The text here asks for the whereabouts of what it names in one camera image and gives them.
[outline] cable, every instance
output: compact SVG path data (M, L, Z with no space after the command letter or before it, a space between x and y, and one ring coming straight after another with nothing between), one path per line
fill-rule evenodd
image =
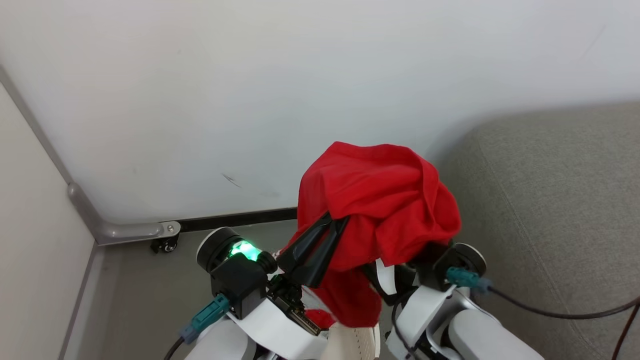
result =
M413 356L413 358L415 360L420 360L418 355L415 353L415 350L412 349L412 347L409 346L409 344L406 342L404 337L400 334L400 330L398 330L398 326L396 325L396 312L398 310L398 306L403 301L408 299L411 295L413 295L414 292L415 292L415 289L413 289L412 291L407 291L406 293L402 294L402 296L400 296L396 300L396 303L394 304L394 308L393 308L393 310L391 310L391 324L394 326L394 330L396 332L396 335L397 335L398 339L400 339L400 341L402 341L402 345L404 345L404 348L406 349L406 351L409 352L409 355Z
M164 356L164 360L170 360L171 356L173 356L173 353L176 350L178 350L178 348L180 347L180 345L182 345L183 342L184 342L184 339L182 337L180 337L178 339L178 341L176 341L175 344L173 344L173 346L171 346L169 351L167 351L166 355Z
M621 313L624 310L630 309L631 307L634 307L634 306L640 304L640 297L637 297L633 301L627 302L624 305L621 305L621 306L618 306L618 307L614 307L613 309L601 311L599 313L575 314L575 315L573 315L573 314L559 314L559 313L551 313L549 311L544 311L544 310L536 309L535 307L531 307L531 306L525 305L525 304L517 301L513 297L510 297L509 295L503 293L502 291L494 288L493 286L487 287L487 290L489 290L490 292L498 295L499 297L503 298L504 300L507 300L508 302L512 303L513 305L521 307L522 309L525 309L527 311L530 311L532 313L536 313L536 314L539 314L539 315L548 316L550 318L558 318L558 319L587 320L587 319L603 318L605 316L610 316L610 315L614 315L614 314L617 314L617 313Z
M620 334L620 339L618 339L618 343L616 344L616 350L613 350L613 356L611 357L611 360L616 360L618 358L618 353L622 348L622 343L625 341L625 337L627 336L627 332L631 327L631 323L634 322L634 319L636 318L636 314L638 314L638 309L640 309L640 304L636 304L636 306L634 307L634 310L631 312L631 316L629 317L629 320L627 320L627 324L625 325L625 328L622 330L622 334Z

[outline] gray floor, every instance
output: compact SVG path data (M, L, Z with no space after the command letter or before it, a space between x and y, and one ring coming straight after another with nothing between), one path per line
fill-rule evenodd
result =
M295 226L295 221L286 221L236 231L261 249L275 251L288 242ZM111 277L115 284L111 303L105 307L108 316L101 315L106 319L106 330L101 332L104 341L81 353L101 354L91 356L101 360L162 359L177 339L177 331L212 299L209 276L195 261L196 249L208 233L181 235L178 248L170 254L153 254L147 242L108 247L101 271L115 271ZM385 308L381 331L389 329L390 310ZM183 345L174 359L183 359L189 349ZM381 359L392 359L384 345Z

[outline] gray sofa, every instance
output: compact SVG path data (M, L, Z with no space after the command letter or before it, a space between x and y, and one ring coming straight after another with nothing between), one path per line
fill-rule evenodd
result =
M500 290L563 313L640 295L640 102L486 123L441 177L460 207L456 241L483 253ZM545 359L610 359L631 312L569 321L477 301ZM640 318L618 359L640 359Z

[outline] red cloth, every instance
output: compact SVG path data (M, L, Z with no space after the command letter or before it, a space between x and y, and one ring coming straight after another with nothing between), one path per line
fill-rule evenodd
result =
M407 262L427 242L446 243L460 230L456 201L435 167L396 145L331 145L302 177L289 244L327 209L334 219L351 218L314 292L349 327L372 327L380 316L380 296L358 266Z
M335 324L335 320L330 313L320 309L307 309L305 315L310 318L320 329L329 329Z

